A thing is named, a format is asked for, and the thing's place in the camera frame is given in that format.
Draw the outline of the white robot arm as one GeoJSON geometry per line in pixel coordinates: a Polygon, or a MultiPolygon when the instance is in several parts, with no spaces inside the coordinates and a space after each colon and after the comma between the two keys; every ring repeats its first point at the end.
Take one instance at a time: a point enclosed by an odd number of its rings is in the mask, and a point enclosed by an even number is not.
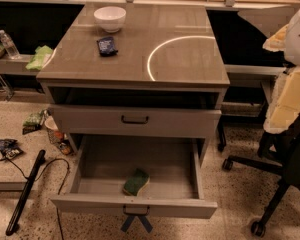
{"type": "Polygon", "coordinates": [[[300,113],[300,9],[287,25],[264,42],[263,48],[283,51],[284,59],[293,64],[276,79],[263,125],[266,132],[278,134],[287,130],[300,113]]]}

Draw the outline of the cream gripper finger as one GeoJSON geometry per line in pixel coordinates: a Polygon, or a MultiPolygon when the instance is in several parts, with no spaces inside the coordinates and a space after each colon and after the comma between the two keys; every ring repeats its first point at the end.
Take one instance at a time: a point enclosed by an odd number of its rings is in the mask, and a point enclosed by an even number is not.
{"type": "Polygon", "coordinates": [[[271,134],[287,130],[300,113],[300,67],[276,78],[263,129],[271,134]]]}
{"type": "Polygon", "coordinates": [[[288,25],[283,26],[279,29],[274,35],[268,38],[262,48],[271,51],[271,52],[279,52],[285,50],[285,39],[288,25]]]}

